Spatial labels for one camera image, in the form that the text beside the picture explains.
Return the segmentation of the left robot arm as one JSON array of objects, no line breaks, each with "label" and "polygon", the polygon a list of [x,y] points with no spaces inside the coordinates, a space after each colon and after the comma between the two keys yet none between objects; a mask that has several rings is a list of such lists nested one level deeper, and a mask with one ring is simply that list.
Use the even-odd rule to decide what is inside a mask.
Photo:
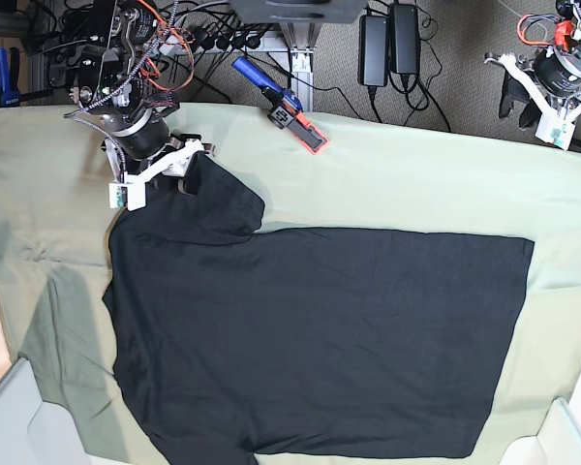
[{"label": "left robot arm", "polygon": [[573,134],[581,115],[581,1],[558,1],[555,8],[518,19],[517,37],[533,57],[486,53],[484,62],[504,70],[498,117],[509,118],[520,103],[518,126],[535,127],[539,139],[565,148],[559,139]]}]

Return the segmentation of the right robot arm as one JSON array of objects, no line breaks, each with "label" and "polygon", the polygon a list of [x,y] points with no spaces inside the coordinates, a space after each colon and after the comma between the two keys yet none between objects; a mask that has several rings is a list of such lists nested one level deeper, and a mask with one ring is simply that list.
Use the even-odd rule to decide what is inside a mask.
[{"label": "right robot arm", "polygon": [[180,108],[176,87],[160,83],[161,57],[194,58],[193,35],[181,27],[178,2],[164,15],[153,1],[96,1],[70,91],[66,119],[104,138],[113,173],[112,207],[133,207],[158,176],[184,177],[209,150],[199,135],[175,134],[166,119]]}]

